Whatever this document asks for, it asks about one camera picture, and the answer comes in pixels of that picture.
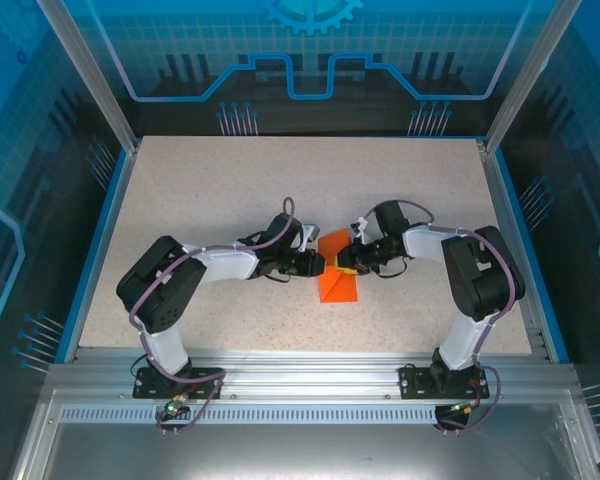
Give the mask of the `orange paper sheet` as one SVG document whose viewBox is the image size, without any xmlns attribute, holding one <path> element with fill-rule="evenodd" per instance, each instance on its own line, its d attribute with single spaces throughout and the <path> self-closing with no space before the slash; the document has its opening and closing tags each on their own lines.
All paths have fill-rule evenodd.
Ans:
<svg viewBox="0 0 600 480">
<path fill-rule="evenodd" d="M 325 271 L 318 277 L 321 303 L 351 303 L 358 301 L 355 275 L 348 275 L 329 264 L 333 257 L 351 243 L 347 229 L 334 231 L 318 239 L 318 252 L 325 259 Z"/>
</svg>

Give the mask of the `sheet metal tray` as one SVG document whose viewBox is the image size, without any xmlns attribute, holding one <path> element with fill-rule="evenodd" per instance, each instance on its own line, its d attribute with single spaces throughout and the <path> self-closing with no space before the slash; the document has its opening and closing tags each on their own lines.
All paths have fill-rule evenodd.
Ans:
<svg viewBox="0 0 600 480">
<path fill-rule="evenodd" d="M 569 400 L 505 404 L 467 431 L 433 425 L 61 424 L 37 406 L 8 480 L 600 480 L 600 436 Z"/>
</svg>

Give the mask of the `blue table edge strip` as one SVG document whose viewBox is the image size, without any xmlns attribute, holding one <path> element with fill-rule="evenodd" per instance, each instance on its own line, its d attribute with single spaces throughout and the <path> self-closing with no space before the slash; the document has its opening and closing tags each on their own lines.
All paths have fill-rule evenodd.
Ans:
<svg viewBox="0 0 600 480">
<path fill-rule="evenodd" d="M 522 249 L 521 263 L 526 274 L 527 295 L 530 305 L 535 310 L 534 315 L 541 323 L 540 329 L 545 339 L 548 356 L 555 363 L 568 364 L 571 362 L 571 358 L 563 340 L 555 310 L 538 263 L 529 228 L 524 220 L 518 194 L 500 148 L 497 148 L 495 151 L 494 158 L 497 171 L 502 180 L 507 203 L 512 210 L 512 217 L 515 222 L 515 234 L 519 238 L 519 244 Z"/>
<path fill-rule="evenodd" d="M 137 154 L 122 150 L 116 162 L 54 362 L 71 363 L 88 317 Z"/>
</svg>

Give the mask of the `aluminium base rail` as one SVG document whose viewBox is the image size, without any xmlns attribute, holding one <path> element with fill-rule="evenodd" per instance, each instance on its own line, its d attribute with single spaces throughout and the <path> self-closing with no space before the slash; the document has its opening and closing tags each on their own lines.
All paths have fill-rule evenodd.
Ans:
<svg viewBox="0 0 600 480">
<path fill-rule="evenodd" d="M 82 348 L 71 363 L 49 368 L 42 394 L 66 402 L 120 403 L 131 396 L 131 348 Z M 227 376 L 225 403 L 395 403 L 397 371 L 425 367 L 430 354 L 325 353 L 192 349 L 196 367 L 220 367 Z M 502 382 L 505 404 L 554 404 L 583 399 L 571 364 L 538 355 L 485 355 Z"/>
</svg>

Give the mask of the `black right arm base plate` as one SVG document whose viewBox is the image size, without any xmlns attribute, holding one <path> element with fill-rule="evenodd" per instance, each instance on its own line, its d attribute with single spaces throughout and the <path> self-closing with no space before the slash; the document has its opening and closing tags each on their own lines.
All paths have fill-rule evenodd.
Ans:
<svg viewBox="0 0 600 480">
<path fill-rule="evenodd" d="M 408 363 L 398 370 L 398 383 L 403 400 L 490 398 L 486 374 L 475 366 L 457 371 L 438 363 L 428 367 Z"/>
</svg>

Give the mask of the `aluminium side rail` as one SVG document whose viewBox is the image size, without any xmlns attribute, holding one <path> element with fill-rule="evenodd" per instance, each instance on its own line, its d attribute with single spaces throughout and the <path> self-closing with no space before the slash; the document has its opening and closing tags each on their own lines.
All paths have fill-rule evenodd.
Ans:
<svg viewBox="0 0 600 480">
<path fill-rule="evenodd" d="M 488 156 L 484 152 L 484 141 L 477 140 L 477 149 L 479 153 L 479 158 L 482 163 L 482 167 L 484 170 L 486 182 L 489 188 L 489 193 L 491 196 L 494 212 L 496 219 L 498 221 L 499 229 L 502 233 L 504 240 L 506 241 L 508 248 L 518 265 L 518 268 L 524 278 L 524 282 L 526 285 L 526 293 L 522 300 L 516 303 L 516 309 L 520 313 L 527 339 L 529 340 L 531 347 L 531 357 L 535 361 L 544 361 L 549 363 L 553 362 L 549 356 L 545 345 L 545 339 L 540 329 L 541 323 L 537 320 L 534 313 L 535 310 L 530 305 L 527 291 L 527 282 L 526 282 L 526 274 L 524 267 L 522 266 L 522 249 L 519 244 L 519 238 L 515 234 L 515 222 L 512 217 L 511 207 L 507 203 L 507 198 L 504 194 L 502 180 L 497 171 L 497 167 L 495 165 L 495 158 Z"/>
</svg>

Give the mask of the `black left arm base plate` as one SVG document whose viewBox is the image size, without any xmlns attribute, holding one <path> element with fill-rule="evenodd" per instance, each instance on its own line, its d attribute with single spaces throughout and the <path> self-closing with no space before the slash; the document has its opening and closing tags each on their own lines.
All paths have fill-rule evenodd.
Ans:
<svg viewBox="0 0 600 480">
<path fill-rule="evenodd" d="M 179 383 L 162 376 L 153 366 L 139 368 L 135 374 L 134 399 L 171 399 L 186 394 L 189 399 L 206 399 L 218 385 L 220 378 L 201 382 L 202 377 L 223 373 L 220 368 L 186 367 L 178 376 L 195 380 L 195 383 Z"/>
</svg>

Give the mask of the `aluminium frame post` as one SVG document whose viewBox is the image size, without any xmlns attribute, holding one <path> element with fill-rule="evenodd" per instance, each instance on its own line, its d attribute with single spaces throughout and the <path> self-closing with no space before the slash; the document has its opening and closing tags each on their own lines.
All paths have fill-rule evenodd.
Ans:
<svg viewBox="0 0 600 480">
<path fill-rule="evenodd" d="M 523 63 L 484 139 L 484 152 L 495 152 L 512 126 L 524 102 L 571 23 L 582 0 L 556 0 L 529 55 Z"/>
<path fill-rule="evenodd" d="M 113 91 L 63 0 L 36 0 L 121 147 L 131 155 L 138 142 Z"/>
</svg>

